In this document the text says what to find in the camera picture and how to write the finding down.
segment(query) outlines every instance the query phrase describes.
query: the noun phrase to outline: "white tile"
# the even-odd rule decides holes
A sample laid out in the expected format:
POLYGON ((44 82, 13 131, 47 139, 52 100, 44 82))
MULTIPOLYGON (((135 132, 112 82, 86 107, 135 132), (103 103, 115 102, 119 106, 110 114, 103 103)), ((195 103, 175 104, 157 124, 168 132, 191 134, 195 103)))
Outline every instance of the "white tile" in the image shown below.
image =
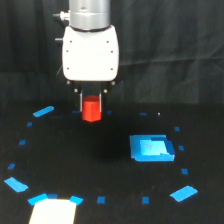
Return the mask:
POLYGON ((69 200, 46 199, 35 204, 29 224, 73 224, 75 210, 69 200))

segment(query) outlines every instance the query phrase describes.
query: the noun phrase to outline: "black background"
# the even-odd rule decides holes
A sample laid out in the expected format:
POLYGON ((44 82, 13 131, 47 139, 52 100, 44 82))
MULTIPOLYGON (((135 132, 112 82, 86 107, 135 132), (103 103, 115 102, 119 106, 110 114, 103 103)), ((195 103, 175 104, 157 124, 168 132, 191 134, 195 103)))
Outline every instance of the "black background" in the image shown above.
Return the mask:
MULTIPOLYGON (((0 0, 3 106, 74 100, 56 76, 62 49, 54 38, 64 27, 52 19, 68 9, 67 0, 0 0)), ((223 9, 222 0, 112 0, 123 82, 110 102, 223 103, 223 9)))

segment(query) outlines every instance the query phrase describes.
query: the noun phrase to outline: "metal cylinder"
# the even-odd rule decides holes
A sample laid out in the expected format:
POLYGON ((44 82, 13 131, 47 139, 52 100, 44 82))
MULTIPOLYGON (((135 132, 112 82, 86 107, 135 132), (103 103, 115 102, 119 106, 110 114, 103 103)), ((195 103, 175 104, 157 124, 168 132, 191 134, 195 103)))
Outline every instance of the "metal cylinder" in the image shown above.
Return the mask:
POLYGON ((97 30, 110 26, 110 0, 69 0, 70 26, 97 30))

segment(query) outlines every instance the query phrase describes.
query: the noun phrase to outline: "white square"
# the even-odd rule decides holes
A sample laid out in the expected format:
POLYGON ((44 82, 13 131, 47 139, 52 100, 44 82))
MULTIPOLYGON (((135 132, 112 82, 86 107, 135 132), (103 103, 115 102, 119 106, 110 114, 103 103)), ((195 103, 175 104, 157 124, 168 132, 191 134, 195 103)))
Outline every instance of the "white square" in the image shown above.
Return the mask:
POLYGON ((75 210, 69 200, 45 199, 35 204, 29 224, 73 224, 75 210))
POLYGON ((141 153, 143 156, 160 156, 169 154, 163 141, 140 140, 141 153))

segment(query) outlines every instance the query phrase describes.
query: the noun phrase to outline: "red cube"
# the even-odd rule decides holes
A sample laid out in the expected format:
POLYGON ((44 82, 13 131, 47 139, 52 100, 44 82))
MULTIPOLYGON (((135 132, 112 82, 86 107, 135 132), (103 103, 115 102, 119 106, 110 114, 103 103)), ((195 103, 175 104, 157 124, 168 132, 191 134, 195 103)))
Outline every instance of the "red cube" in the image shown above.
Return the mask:
POLYGON ((89 122, 101 120, 100 98, 98 96, 87 96, 83 98, 82 119, 89 122))

